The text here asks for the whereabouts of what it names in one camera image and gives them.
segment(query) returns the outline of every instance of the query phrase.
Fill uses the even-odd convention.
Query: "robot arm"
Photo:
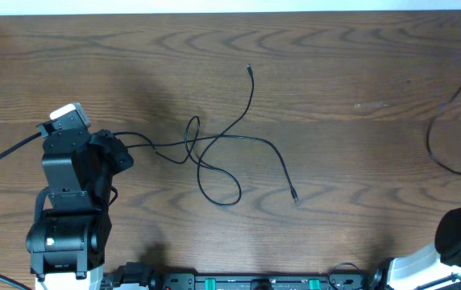
[[[80,104],[69,104],[38,126],[47,187],[27,236],[37,289],[98,289],[103,277],[112,177],[134,164],[108,130],[90,134]],[[52,209],[43,210],[45,196]]]
[[[379,290],[461,289],[461,208],[443,217],[433,244],[389,261],[380,271]]]

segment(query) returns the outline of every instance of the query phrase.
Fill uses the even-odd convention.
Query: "wooden table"
[[[229,134],[276,144],[301,205],[264,144],[221,140],[206,155],[243,187],[226,209],[199,192],[195,165],[131,149],[135,166],[114,178],[107,271],[140,260],[199,272],[373,269],[433,242],[443,214],[461,206],[461,177],[430,162],[424,143],[461,83],[461,12],[0,17],[0,151],[69,102],[85,107],[92,131],[180,141],[198,115],[202,134],[217,134],[247,104],[247,63],[255,96]],[[0,272],[30,285],[41,144],[0,162]],[[461,97],[433,145],[461,169]],[[235,198],[231,180],[201,175],[213,198]]]

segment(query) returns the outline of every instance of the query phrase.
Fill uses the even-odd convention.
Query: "black wire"
[[[32,136],[30,137],[27,137],[26,139],[24,139],[23,141],[15,144],[14,146],[10,147],[9,149],[7,149],[6,151],[2,152],[0,154],[0,159],[9,155],[10,153],[18,150],[19,148],[21,148],[23,145],[25,145],[26,143],[29,143],[30,141],[32,141],[33,139],[36,139],[37,137],[40,136],[40,133],[35,133],[33,134]]]
[[[444,284],[446,282],[452,282],[453,284],[458,284],[458,283],[456,283],[456,280],[459,280],[459,283],[461,284],[461,275],[450,274],[447,277],[443,277],[441,279],[431,281],[431,282],[426,283],[424,285],[418,286],[418,287],[415,288],[415,290],[425,290],[427,288],[435,288],[435,286],[438,286],[440,284]]]
[[[1,275],[1,274],[0,274],[0,281],[3,283],[9,284],[10,286],[17,288],[17,289],[31,290],[31,288],[29,288],[28,286],[25,286],[21,284],[20,282],[12,280],[11,278],[5,277],[4,275]]]
[[[118,198],[118,190],[114,186],[111,186],[110,190],[114,193],[114,197],[112,197],[112,199],[110,200],[109,206],[116,201],[116,198]]]
[[[431,128],[433,127],[433,125],[434,125],[435,121],[437,120],[437,118],[440,115],[442,115],[442,113],[443,113],[444,109],[446,108],[446,106],[451,104],[452,102],[454,102],[456,100],[456,98],[460,94],[461,94],[461,85],[456,90],[456,92],[453,94],[453,96],[449,99],[449,101],[440,106],[440,108],[438,109],[437,114],[434,117],[431,118],[430,123],[429,123],[429,125],[427,127],[427,130],[426,130],[426,150],[427,150],[427,154],[429,155],[431,160],[433,160],[433,162],[435,162],[441,168],[444,168],[448,172],[454,173],[454,174],[459,175],[459,176],[461,176],[461,171],[454,170],[453,168],[450,168],[449,166],[445,165],[444,163],[442,163],[441,161],[438,160],[436,155],[433,153],[433,150],[431,149],[430,136],[431,136]]]
[[[286,169],[286,165],[284,163],[284,160],[282,158],[282,156],[280,155],[279,151],[277,150],[277,148],[269,141],[265,140],[265,139],[260,139],[260,138],[256,138],[256,137],[249,137],[249,136],[242,136],[242,135],[225,135],[225,133],[232,127],[234,126],[237,122],[239,122],[244,116],[245,114],[248,112],[248,109],[250,108],[250,105],[251,105],[251,101],[252,101],[252,96],[254,95],[254,74],[252,72],[252,68],[251,66],[248,64],[247,65],[247,71],[248,71],[248,74],[250,75],[250,78],[251,78],[251,92],[250,92],[250,97],[248,99],[248,104],[247,104],[247,108],[244,110],[244,112],[241,114],[241,116],[239,116],[239,118],[237,118],[232,124],[230,124],[224,131],[222,131],[222,133],[220,133],[219,135],[214,135],[214,136],[210,136],[210,137],[204,137],[204,138],[198,138],[198,134],[200,132],[200,118],[198,116],[194,116],[192,117],[189,122],[188,122],[188,125],[186,126],[185,128],[185,132],[184,132],[184,141],[180,141],[180,142],[175,142],[175,143],[166,143],[166,144],[154,144],[147,136],[143,135],[143,134],[140,134],[138,132],[130,132],[130,131],[125,131],[125,132],[117,132],[117,133],[114,133],[114,135],[136,135],[136,136],[139,136],[143,139],[145,139],[147,141],[146,144],[138,144],[138,145],[130,145],[130,146],[127,146],[127,148],[133,148],[133,147],[145,147],[145,146],[150,146],[152,147],[153,151],[159,155],[160,157],[162,158],[165,158],[166,160],[170,161],[170,162],[173,162],[175,164],[183,164],[185,163],[188,159],[192,160],[196,165],[197,165],[197,182],[198,182],[198,188],[200,189],[201,193],[203,194],[203,196],[209,201],[211,202],[212,204],[214,205],[217,205],[217,206],[223,206],[223,207],[227,207],[227,206],[232,206],[232,205],[236,205],[240,200],[241,200],[241,196],[242,196],[242,189],[241,189],[241,185],[239,184],[238,180],[232,175],[230,174],[228,171],[226,170],[223,170],[221,168],[216,168],[214,166],[209,166],[208,164],[204,164],[204,162],[202,161],[202,158],[204,156],[204,154],[209,150],[209,148],[220,138],[236,138],[236,139],[248,139],[248,140],[253,140],[253,141],[258,141],[258,142],[262,142],[262,143],[266,143],[267,145],[269,145],[273,150],[274,152],[277,154],[277,156],[279,157],[279,160],[282,164],[282,167],[284,169],[284,174],[286,175],[286,179],[288,180],[288,183],[289,183],[289,187],[290,187],[290,192],[292,194],[292,198],[295,200],[296,203],[298,203],[298,196],[297,196],[297,191],[295,190],[295,188],[293,187],[292,185],[292,182],[289,178],[289,174],[288,174],[288,169]],[[195,133],[195,138],[194,139],[191,139],[191,140],[188,140],[188,133],[189,133],[189,128],[191,127],[191,123],[193,122],[193,120],[197,120],[197,130],[196,130],[196,133]],[[193,147],[195,145],[195,143],[197,141],[200,141],[200,140],[207,140],[207,139],[212,139],[211,143],[209,145],[206,146],[206,148],[204,149],[204,151],[201,153],[200,157],[198,157],[198,160],[195,160],[193,158],[193,156],[191,155],[191,152],[193,151]],[[177,161],[177,160],[174,160],[174,159],[171,159],[163,154],[161,154],[160,152],[157,151],[157,147],[169,147],[169,146],[176,146],[176,145],[180,145],[180,144],[184,144],[185,145],[185,150],[187,152],[186,154],[186,157],[181,160],[181,161]],[[217,201],[214,201],[213,199],[211,199],[207,193],[205,192],[204,188],[201,186],[201,179],[200,179],[200,168],[205,168],[205,169],[209,169],[209,170],[213,170],[213,171],[216,171],[216,172],[221,172],[227,176],[229,176],[235,183],[236,185],[238,186],[238,197],[236,198],[235,201],[233,202],[230,202],[230,203],[221,203],[221,202],[217,202]]]
[[[331,270],[331,271],[329,272],[329,274],[327,274],[327,283],[328,283],[334,290],[339,290],[339,289],[336,288],[336,286],[334,286],[333,283],[331,283],[330,276],[333,275],[333,274],[336,272],[336,270],[338,270],[339,268],[344,267],[344,266],[351,266],[351,267],[356,268],[356,270],[361,271],[361,270],[358,268],[358,266],[354,265],[353,263],[349,263],[349,262],[339,263],[338,265],[334,266],[333,270]],[[363,277],[363,280],[361,281],[361,286],[359,286],[358,288],[352,289],[352,290],[361,290],[361,289],[364,289],[364,285],[365,285],[366,282],[367,282],[367,280]]]

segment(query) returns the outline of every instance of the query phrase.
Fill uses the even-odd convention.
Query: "power cord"
[[[138,133],[138,132],[130,132],[130,131],[125,131],[125,132],[116,132],[114,133],[114,135],[136,135],[136,136],[139,136],[141,138],[143,138],[144,140],[147,141],[147,143],[145,144],[137,144],[137,145],[130,145],[130,146],[127,146],[127,148],[134,148],[134,147],[146,147],[146,146],[149,146],[152,148],[152,150],[160,157],[174,163],[174,164],[183,164],[185,163],[187,160],[191,160],[193,161],[196,165],[197,165],[197,182],[198,182],[198,188],[200,189],[201,193],[203,194],[203,196],[207,199],[207,201],[209,201],[210,203],[212,203],[213,205],[217,205],[217,206],[221,206],[221,207],[227,207],[227,206],[233,206],[233,205],[236,205],[238,204],[238,202],[241,200],[241,196],[242,196],[242,189],[241,189],[241,185],[239,184],[238,180],[232,175],[230,174],[228,171],[224,170],[224,169],[221,169],[221,168],[216,168],[214,166],[210,166],[208,164],[205,164],[202,159],[204,157],[204,155],[206,154],[206,152],[209,150],[209,148],[211,148],[211,146],[214,145],[214,143],[216,143],[216,141],[218,141],[220,138],[234,138],[234,139],[246,139],[246,140],[252,140],[252,141],[258,141],[258,142],[261,142],[261,143],[266,143],[267,145],[269,145],[273,151],[277,154],[277,157],[279,157],[279,160],[280,160],[280,163],[282,165],[282,168],[284,170],[284,174],[286,175],[286,180],[288,181],[288,184],[289,184],[289,188],[290,188],[290,192],[291,192],[291,195],[292,195],[292,198],[295,200],[295,203],[298,204],[299,202],[299,199],[298,199],[298,195],[297,195],[297,191],[295,190],[295,188],[293,187],[292,185],[292,181],[290,180],[289,178],[289,174],[288,174],[288,169],[286,169],[286,164],[284,163],[284,159],[282,158],[282,155],[279,153],[279,151],[277,150],[277,148],[270,142],[270,141],[267,141],[265,139],[261,139],[261,138],[256,138],[256,137],[250,137],[250,136],[242,136],[242,135],[225,135],[225,133],[230,129],[232,128],[236,123],[238,123],[244,116],[245,114],[247,114],[248,112],[248,109],[250,108],[250,105],[251,105],[251,102],[252,102],[252,97],[254,95],[254,73],[252,72],[252,67],[248,64],[247,65],[247,71],[248,71],[248,74],[251,78],[251,92],[250,92],[250,97],[248,98],[248,104],[247,104],[247,108],[243,111],[243,113],[239,116],[239,118],[237,118],[234,122],[232,122],[225,130],[222,131],[222,133],[220,133],[219,135],[214,135],[214,136],[210,136],[210,137],[204,137],[204,138],[198,138],[198,134],[200,133],[200,118],[198,116],[194,116],[192,117],[189,122],[188,122],[188,125],[186,126],[185,128],[185,131],[184,131],[184,141],[180,141],[180,142],[175,142],[175,143],[166,143],[166,144],[154,144],[147,136],[141,134],[141,133]],[[196,133],[195,133],[195,138],[194,139],[191,139],[191,140],[188,140],[188,133],[189,133],[189,128],[191,127],[191,124],[194,120],[197,120],[197,130],[196,130]],[[209,143],[209,145],[206,146],[206,148],[204,149],[204,151],[200,154],[200,157],[198,157],[198,160],[195,160],[193,158],[193,156],[191,155],[192,151],[193,151],[193,148],[195,146],[195,143],[197,141],[201,141],[201,140],[208,140],[208,139],[212,139],[212,141]],[[186,154],[186,157],[181,160],[181,161],[177,161],[177,160],[174,160],[174,159],[171,159],[169,157],[167,157],[166,155],[163,155],[162,153],[158,152],[157,151],[157,147],[171,147],[171,146],[176,146],[176,145],[181,145],[181,144],[184,144],[185,145],[185,150],[187,152]],[[222,202],[217,202],[215,200],[213,200],[212,198],[210,198],[206,191],[204,190],[204,188],[202,187],[201,185],[201,179],[200,179],[200,168],[205,168],[205,169],[209,169],[209,170],[212,170],[212,171],[215,171],[215,172],[221,172],[227,176],[229,176],[235,183],[236,183],[236,186],[238,186],[238,197],[236,198],[235,201],[232,201],[230,203],[222,203]]]
[[[25,286],[21,284],[20,282],[13,280],[11,278],[5,277],[4,275],[1,275],[1,274],[0,274],[0,281],[3,283],[9,284],[10,286],[17,288],[17,289],[31,290],[31,288],[29,288],[28,286]]]
[[[21,148],[23,145],[25,145],[25,144],[29,143],[30,141],[32,141],[32,140],[38,138],[39,136],[40,136],[40,132],[39,132],[39,133],[35,133],[35,134],[33,134],[32,136],[27,137],[27,138],[25,138],[23,141],[21,141],[21,142],[15,144],[14,146],[8,148],[7,150],[5,150],[4,152],[2,152],[2,153],[0,154],[0,160],[1,160],[3,157],[9,155],[10,153],[12,153],[12,152],[18,150],[18,149]]]
[[[430,123],[429,123],[429,125],[427,127],[427,130],[426,130],[426,150],[427,150],[428,156],[431,158],[431,160],[433,162],[435,162],[441,168],[444,168],[448,172],[454,173],[454,174],[459,175],[459,176],[461,176],[461,171],[458,171],[458,170],[455,170],[453,168],[450,168],[449,166],[445,165],[440,160],[438,160],[437,156],[433,153],[433,150],[431,149],[430,136],[431,136],[431,129],[433,128],[433,125],[434,125],[435,121],[437,120],[437,118],[442,115],[442,113],[445,110],[446,106],[451,104],[452,102],[454,102],[456,100],[456,98],[458,98],[458,96],[460,94],[461,94],[461,85],[460,85],[460,87],[458,87],[458,89],[453,94],[453,96],[449,99],[449,101],[440,106],[440,108],[438,109],[437,114],[434,117],[431,118]]]

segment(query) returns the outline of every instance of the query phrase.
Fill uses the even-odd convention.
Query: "white plastic casing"
[[[387,284],[395,290],[410,290],[451,274],[461,276],[461,267],[441,263],[440,254],[434,248],[434,243],[431,243],[412,255],[395,258],[388,269]],[[452,282],[426,290],[441,288],[448,284]]]
[[[77,280],[74,272],[47,274],[44,282],[35,278],[35,290],[98,290],[102,285],[103,265],[87,271],[83,280]]]
[[[91,126],[91,121],[89,120],[89,117],[87,117],[87,114],[85,113],[85,111],[82,108],[82,105],[80,105],[80,103],[71,103],[71,104],[68,104],[66,106],[63,106],[62,108],[54,110],[50,114],[50,119],[55,120],[55,119],[57,119],[57,118],[59,118],[61,116],[64,116],[65,114],[67,114],[67,113],[69,113],[69,112],[71,112],[73,110],[76,110],[78,112],[78,115],[80,115],[80,118],[84,122],[85,126],[89,128]]]

